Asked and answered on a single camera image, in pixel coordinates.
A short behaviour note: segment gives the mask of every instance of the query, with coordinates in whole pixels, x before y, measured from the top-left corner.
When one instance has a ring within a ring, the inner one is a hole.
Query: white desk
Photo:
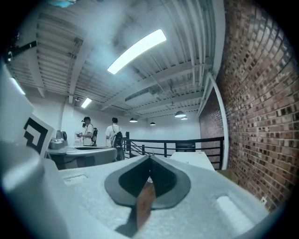
[[[215,171],[210,160],[204,152],[175,152],[170,159]]]

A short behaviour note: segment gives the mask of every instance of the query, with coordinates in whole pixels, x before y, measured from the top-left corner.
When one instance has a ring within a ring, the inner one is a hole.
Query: ceiling
[[[80,0],[41,3],[20,26],[18,45],[37,47],[7,64],[27,95],[59,94],[69,104],[138,118],[198,111],[224,44],[219,0]],[[115,75],[108,67],[137,41],[161,29],[167,40]]]

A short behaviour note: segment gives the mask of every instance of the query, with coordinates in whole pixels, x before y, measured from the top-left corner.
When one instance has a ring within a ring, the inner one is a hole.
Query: ceiling beam
[[[40,4],[37,8],[33,9],[27,18],[24,19],[23,24],[20,27],[20,34],[23,38],[23,44],[27,44],[36,40],[36,30],[41,6],[42,5]],[[44,98],[46,90],[44,89],[45,86],[43,84],[42,75],[38,64],[37,47],[26,50],[24,54],[26,56],[28,68],[34,83],[36,84],[41,96]]]
[[[225,9],[223,1],[212,0],[215,26],[215,54],[213,62],[213,74],[217,77],[222,60],[225,41]]]
[[[196,68],[201,66],[199,64],[198,59],[195,60],[195,63],[196,63],[196,66],[195,66]],[[206,59],[206,63],[204,65],[204,67],[205,67],[205,69],[210,69],[212,67],[212,59],[211,58],[208,57]],[[192,63],[191,62],[182,63],[180,65],[176,65],[176,66],[170,67],[168,69],[165,69],[163,71],[160,71],[152,76],[149,76],[149,77],[135,83],[134,85],[128,87],[127,89],[118,93],[116,96],[109,99],[107,102],[105,102],[103,104],[102,110],[107,109],[110,105],[114,104],[115,102],[124,101],[126,97],[128,97],[136,92],[142,91],[144,89],[147,89],[151,86],[156,85],[157,83],[156,83],[156,81],[154,81],[152,79],[152,77],[154,79],[156,79],[157,82],[161,83],[163,81],[166,81],[166,80],[169,80],[169,79],[172,79],[175,77],[187,75],[191,72],[192,72]]]
[[[145,119],[145,118],[153,118],[157,116],[163,116],[167,114],[175,114],[179,110],[187,112],[191,110],[198,110],[198,105],[191,105],[191,106],[186,106],[186,107],[181,107],[181,108],[176,108],[176,109],[171,109],[171,110],[163,110],[163,111],[158,111],[150,114],[143,114],[140,116],[140,119]]]
[[[168,105],[168,104],[171,104],[171,103],[178,103],[178,102],[182,102],[182,101],[186,101],[186,100],[190,100],[190,99],[195,99],[195,98],[201,98],[201,97],[202,97],[202,92],[195,92],[195,93],[191,93],[191,94],[181,95],[181,96],[178,96],[178,97],[173,97],[173,98],[170,98],[170,99],[165,99],[165,100],[157,101],[157,102],[150,103],[150,104],[147,104],[147,105],[143,105],[143,106],[140,106],[140,107],[136,107],[132,110],[126,111],[125,115],[126,114],[136,113],[136,112],[142,111],[142,110],[148,110],[148,109],[151,109],[151,108]]]
[[[112,38],[115,29],[122,27],[122,20],[126,17],[124,6],[118,6],[118,3],[103,3],[103,5],[87,2],[86,4],[89,5],[88,7],[86,7],[87,9],[89,9],[87,15],[88,17],[83,19],[82,27],[84,29],[87,29],[87,31],[73,67],[70,82],[71,95],[75,93],[80,72],[84,66],[85,61],[88,59],[88,57],[90,57],[89,54],[92,52],[92,49],[96,46],[100,46],[102,44],[102,41],[105,41],[105,39]],[[94,63],[97,70],[99,70],[100,65],[106,70],[108,66],[106,66],[105,63],[112,61],[110,59],[111,55],[113,55],[111,53],[112,50],[107,47],[104,47],[104,49],[102,50],[103,52],[106,51],[107,53],[110,53],[110,55],[105,55],[106,61],[99,57],[96,58]],[[72,101],[73,96],[70,96],[69,103],[72,103]]]
[[[199,111],[197,113],[197,116],[200,117],[200,114],[202,113],[203,109],[205,108],[205,105],[210,97],[210,94],[212,92],[212,89],[213,89],[213,84],[212,83],[209,83],[209,86],[207,88],[207,91],[206,91],[206,94],[202,100],[202,103],[201,103],[201,106],[199,107]]]
[[[193,42],[191,39],[194,39],[192,30],[190,29],[190,23],[187,23],[186,16],[187,12],[183,4],[180,4],[178,0],[172,0],[172,3],[174,7],[176,8],[178,12],[178,16],[181,19],[183,30],[185,32],[185,36],[187,38],[187,43],[189,47],[190,57],[191,57],[191,63],[192,63],[192,79],[193,79],[193,85],[195,85],[195,62],[194,62],[194,49],[193,49]]]

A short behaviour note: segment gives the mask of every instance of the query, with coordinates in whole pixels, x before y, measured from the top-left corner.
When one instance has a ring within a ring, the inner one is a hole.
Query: red brick
[[[266,206],[273,210],[289,199],[288,188],[293,188],[299,172],[299,72],[292,49],[286,49],[276,37],[282,30],[269,26],[270,35],[265,32],[257,40],[255,34],[265,29],[254,24],[260,22],[260,9],[247,1],[238,2],[238,8],[235,2],[224,2],[226,40],[216,79],[228,120],[229,167],[243,188],[258,198],[268,195]],[[236,38],[242,19],[250,21],[244,24],[243,36]],[[199,120],[202,138],[223,136],[214,92]]]

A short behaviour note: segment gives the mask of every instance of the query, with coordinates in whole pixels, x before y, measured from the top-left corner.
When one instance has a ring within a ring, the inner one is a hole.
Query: light fixture
[[[186,116],[186,114],[183,111],[178,111],[178,112],[176,112],[176,115],[175,115],[176,118],[182,118],[185,116]]]
[[[86,108],[86,106],[88,106],[88,104],[91,102],[92,100],[89,98],[86,98],[86,100],[83,102],[83,104],[81,105],[82,108]]]
[[[147,35],[117,58],[112,65],[109,66],[107,71],[112,74],[116,74],[121,68],[134,60],[140,54],[164,41],[166,41],[166,37],[161,29]]]
[[[131,119],[130,119],[130,122],[131,122],[131,123],[136,123],[136,122],[138,122],[138,120],[137,120],[136,118],[131,118]]]
[[[11,81],[13,82],[14,86],[18,89],[18,91],[23,94],[26,95],[26,93],[22,90],[22,88],[19,86],[19,84],[17,83],[17,81],[15,80],[15,78],[10,78]]]

